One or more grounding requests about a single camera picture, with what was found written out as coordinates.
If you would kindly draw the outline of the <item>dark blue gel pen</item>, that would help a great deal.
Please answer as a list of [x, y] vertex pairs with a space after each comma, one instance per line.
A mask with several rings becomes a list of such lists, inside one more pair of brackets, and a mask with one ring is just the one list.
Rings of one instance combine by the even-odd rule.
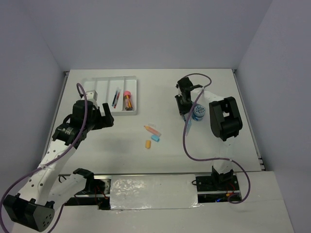
[[116, 101], [116, 98], [117, 98], [118, 93], [119, 93], [119, 88], [117, 87], [116, 92], [115, 92], [115, 95], [114, 95], [114, 98], [113, 98], [113, 101], [112, 101], [112, 107], [115, 106], [115, 101]]

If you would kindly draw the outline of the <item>red gel pen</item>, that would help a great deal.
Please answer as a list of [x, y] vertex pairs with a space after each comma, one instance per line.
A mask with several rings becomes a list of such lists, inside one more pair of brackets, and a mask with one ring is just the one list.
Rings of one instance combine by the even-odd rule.
[[116, 95], [116, 99], [115, 99], [115, 102], [114, 102], [114, 108], [117, 107], [120, 94], [121, 94], [121, 89], [118, 89], [118, 92], [117, 92], [117, 95]]

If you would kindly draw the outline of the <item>pink capped crayon tube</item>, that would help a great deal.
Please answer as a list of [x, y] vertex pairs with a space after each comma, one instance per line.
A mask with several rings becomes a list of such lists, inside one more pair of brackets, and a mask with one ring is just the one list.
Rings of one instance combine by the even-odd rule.
[[133, 104], [132, 104], [131, 92], [130, 91], [124, 91], [123, 100], [124, 100], [125, 110], [126, 111], [132, 111], [133, 110]]

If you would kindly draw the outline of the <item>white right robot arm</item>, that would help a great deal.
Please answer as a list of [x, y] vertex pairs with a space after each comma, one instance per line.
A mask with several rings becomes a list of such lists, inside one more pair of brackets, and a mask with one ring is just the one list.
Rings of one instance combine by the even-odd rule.
[[[231, 159], [231, 148], [236, 137], [243, 127], [242, 118], [234, 97], [221, 97], [215, 95], [205, 88], [211, 85], [212, 80], [206, 76], [209, 83], [205, 86], [194, 85], [189, 79], [191, 74], [181, 78], [176, 88], [179, 93], [175, 96], [179, 114], [184, 118], [185, 126], [183, 129], [182, 143], [185, 154], [197, 162], [213, 161], [211, 169], [211, 184], [217, 190], [222, 190], [233, 179], [232, 164], [241, 167]], [[209, 125], [213, 135], [224, 142], [224, 149], [220, 155], [209, 159], [196, 159], [192, 157], [186, 148], [186, 136], [191, 127], [191, 120], [200, 121], [204, 118], [206, 109], [198, 101], [204, 97], [208, 103]]]

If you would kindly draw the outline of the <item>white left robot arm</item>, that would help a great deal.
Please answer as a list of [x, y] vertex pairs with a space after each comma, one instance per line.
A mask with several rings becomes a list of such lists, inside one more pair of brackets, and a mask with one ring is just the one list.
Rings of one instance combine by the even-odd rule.
[[78, 168], [58, 186], [54, 186], [61, 170], [77, 151], [91, 130], [112, 127], [114, 119], [108, 103], [103, 104], [104, 115], [92, 101], [78, 100], [72, 113], [59, 125], [46, 155], [27, 183], [17, 194], [6, 194], [2, 204], [10, 219], [38, 232], [45, 231], [55, 216], [55, 211], [79, 192], [95, 192], [105, 183], [94, 178], [94, 173]]

